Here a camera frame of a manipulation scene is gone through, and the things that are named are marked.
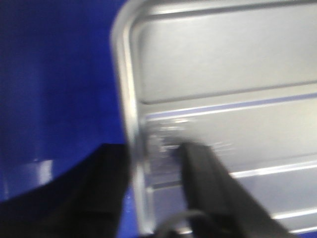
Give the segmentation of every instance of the silver metal tray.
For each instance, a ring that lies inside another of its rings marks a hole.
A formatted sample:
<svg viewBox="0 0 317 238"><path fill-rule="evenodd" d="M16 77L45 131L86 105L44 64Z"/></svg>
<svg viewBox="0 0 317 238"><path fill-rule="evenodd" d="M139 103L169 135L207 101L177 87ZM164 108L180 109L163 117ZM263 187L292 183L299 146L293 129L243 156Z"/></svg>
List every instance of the silver metal tray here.
<svg viewBox="0 0 317 238"><path fill-rule="evenodd" d="M317 230L316 1L132 0L112 47L141 233L186 207L184 140L291 232Z"/></svg>

